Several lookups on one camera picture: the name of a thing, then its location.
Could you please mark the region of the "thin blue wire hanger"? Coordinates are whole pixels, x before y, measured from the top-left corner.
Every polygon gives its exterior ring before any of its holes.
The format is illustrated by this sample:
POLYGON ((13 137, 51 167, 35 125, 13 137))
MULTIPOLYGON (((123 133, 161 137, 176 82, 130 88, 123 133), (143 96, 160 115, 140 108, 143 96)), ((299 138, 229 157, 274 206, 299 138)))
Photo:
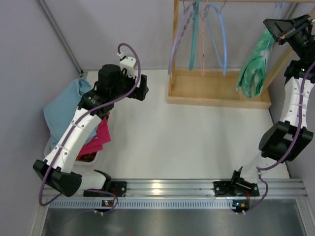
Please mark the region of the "thin blue wire hanger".
POLYGON ((285 4, 285 0, 275 2, 274 10, 273 10, 273 17, 277 17, 277 19, 283 18, 283 6, 285 4))

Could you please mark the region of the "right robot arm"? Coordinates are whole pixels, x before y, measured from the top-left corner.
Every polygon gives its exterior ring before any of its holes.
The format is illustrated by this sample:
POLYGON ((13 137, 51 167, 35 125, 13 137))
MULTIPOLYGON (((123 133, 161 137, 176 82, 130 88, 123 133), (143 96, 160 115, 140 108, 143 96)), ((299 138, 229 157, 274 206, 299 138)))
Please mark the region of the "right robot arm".
POLYGON ((288 43, 299 60, 293 60, 284 76, 285 100, 280 120, 262 136, 258 149, 260 157, 275 161, 271 166, 250 166, 250 178, 242 177, 243 167, 234 171, 224 193, 230 196, 258 196, 256 178, 285 161, 294 160, 312 141, 313 132, 307 129, 307 106, 315 86, 315 20, 309 14, 289 20, 266 19, 264 25, 275 42, 288 43))

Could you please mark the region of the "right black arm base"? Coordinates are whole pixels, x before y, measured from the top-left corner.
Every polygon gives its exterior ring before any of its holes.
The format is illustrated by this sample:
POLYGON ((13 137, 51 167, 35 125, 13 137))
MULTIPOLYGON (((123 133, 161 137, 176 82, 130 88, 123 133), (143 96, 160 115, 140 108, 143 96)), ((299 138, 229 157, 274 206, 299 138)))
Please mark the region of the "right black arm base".
POLYGON ((258 197, 260 196, 257 184, 247 181, 234 182, 227 180, 215 181, 214 191, 216 197, 258 197))

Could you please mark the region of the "green tie-dye trousers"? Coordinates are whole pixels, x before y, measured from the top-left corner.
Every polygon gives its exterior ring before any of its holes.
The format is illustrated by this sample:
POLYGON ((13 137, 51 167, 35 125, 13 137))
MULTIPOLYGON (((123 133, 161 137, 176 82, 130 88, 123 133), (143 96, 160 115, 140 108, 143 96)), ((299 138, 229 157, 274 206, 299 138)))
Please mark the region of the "green tie-dye trousers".
POLYGON ((264 88, 268 60, 273 49, 274 39, 265 29, 254 45, 247 61, 241 67, 236 90, 247 99, 260 96, 264 88))

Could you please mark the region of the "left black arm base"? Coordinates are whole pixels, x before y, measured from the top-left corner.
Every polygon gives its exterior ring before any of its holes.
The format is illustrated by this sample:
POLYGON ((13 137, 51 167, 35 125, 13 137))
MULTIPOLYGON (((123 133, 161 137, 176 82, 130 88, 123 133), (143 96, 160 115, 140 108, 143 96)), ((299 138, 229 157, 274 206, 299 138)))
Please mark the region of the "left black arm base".
MULTIPOLYGON (((127 190, 126 181, 107 181, 101 191, 106 191, 116 195, 117 197, 123 197, 127 190)), ((110 197, 109 194, 96 193, 92 191, 85 190, 83 193, 84 197, 110 197)))

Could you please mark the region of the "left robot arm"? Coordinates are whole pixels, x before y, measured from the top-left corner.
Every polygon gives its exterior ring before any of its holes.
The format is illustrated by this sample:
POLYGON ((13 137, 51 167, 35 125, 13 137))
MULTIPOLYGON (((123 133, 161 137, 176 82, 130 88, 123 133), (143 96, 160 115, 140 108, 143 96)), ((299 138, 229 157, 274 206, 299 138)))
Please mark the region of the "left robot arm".
POLYGON ((143 101, 148 91, 147 76, 141 73, 140 67, 104 65, 94 86, 77 102, 59 141, 43 160, 35 160, 33 164, 32 168, 42 181, 39 197, 43 195, 44 185, 67 197, 78 190, 103 189, 109 176, 98 170, 85 175, 73 172, 76 158, 115 103, 124 98, 143 101))

